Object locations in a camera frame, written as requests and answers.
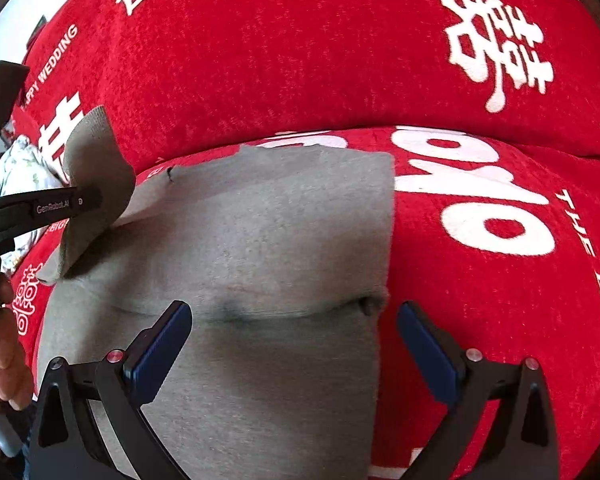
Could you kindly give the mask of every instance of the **blue gripper pad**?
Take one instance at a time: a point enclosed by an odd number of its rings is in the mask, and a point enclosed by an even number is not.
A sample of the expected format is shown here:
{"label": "blue gripper pad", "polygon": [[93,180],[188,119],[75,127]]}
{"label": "blue gripper pad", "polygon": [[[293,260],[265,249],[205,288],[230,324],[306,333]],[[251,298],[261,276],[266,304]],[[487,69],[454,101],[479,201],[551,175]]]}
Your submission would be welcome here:
{"label": "blue gripper pad", "polygon": [[142,330],[129,345],[123,375],[133,405],[155,399],[191,328],[189,305],[173,301],[154,326]]}
{"label": "blue gripper pad", "polygon": [[458,374],[436,339],[408,303],[398,309],[398,332],[438,402],[455,405],[459,396]]}

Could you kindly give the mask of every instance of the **finger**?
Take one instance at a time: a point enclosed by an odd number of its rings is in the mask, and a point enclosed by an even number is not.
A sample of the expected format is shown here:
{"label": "finger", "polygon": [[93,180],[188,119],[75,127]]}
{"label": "finger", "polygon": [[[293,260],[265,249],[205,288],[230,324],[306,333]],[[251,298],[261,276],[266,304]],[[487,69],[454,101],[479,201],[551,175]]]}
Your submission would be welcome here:
{"label": "finger", "polygon": [[18,385],[16,394],[9,400],[9,404],[14,410],[20,412],[30,405],[32,398],[33,374],[31,373],[31,370],[26,367],[21,374],[20,384]]}
{"label": "finger", "polygon": [[0,368],[0,399],[10,400],[16,396],[26,369],[24,360],[22,363],[14,363],[9,368]]}
{"label": "finger", "polygon": [[13,287],[11,282],[4,274],[0,274],[0,301],[2,303],[11,303],[13,301]]}
{"label": "finger", "polygon": [[11,366],[19,345],[16,318],[11,310],[2,308],[0,310],[0,368]]}

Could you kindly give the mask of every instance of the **red blanket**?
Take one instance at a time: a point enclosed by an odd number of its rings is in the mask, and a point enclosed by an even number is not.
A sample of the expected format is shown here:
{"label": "red blanket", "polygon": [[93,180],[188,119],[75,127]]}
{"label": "red blanket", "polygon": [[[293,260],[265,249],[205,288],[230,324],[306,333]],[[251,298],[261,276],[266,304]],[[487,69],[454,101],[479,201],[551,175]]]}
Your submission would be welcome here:
{"label": "red blanket", "polygon": [[[406,468],[444,413],[395,331],[405,299],[463,346],[541,362],[562,478],[599,444],[600,32],[578,0],[70,0],[26,63],[16,128],[59,170],[99,104],[140,178],[240,142],[394,154],[373,475]],[[337,131],[262,140],[318,128]],[[14,276],[30,362],[50,293],[34,272],[60,233]]]}

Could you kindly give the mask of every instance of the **gray towel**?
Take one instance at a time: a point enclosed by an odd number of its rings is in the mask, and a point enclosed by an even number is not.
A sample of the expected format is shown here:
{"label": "gray towel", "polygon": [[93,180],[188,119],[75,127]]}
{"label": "gray towel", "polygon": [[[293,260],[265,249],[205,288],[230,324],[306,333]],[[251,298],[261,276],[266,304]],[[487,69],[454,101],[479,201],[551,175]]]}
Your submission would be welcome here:
{"label": "gray towel", "polygon": [[378,356],[362,310],[386,297],[393,186],[391,156],[320,146],[246,147],[152,177],[56,285],[38,377],[55,355],[125,348],[187,301],[192,334],[143,408],[185,472],[365,478]]}
{"label": "gray towel", "polygon": [[122,157],[104,107],[86,114],[67,139],[64,168],[72,186],[97,186],[99,208],[69,220],[58,248],[38,272],[52,285],[64,276],[99,234],[123,213],[136,184],[133,168]]}

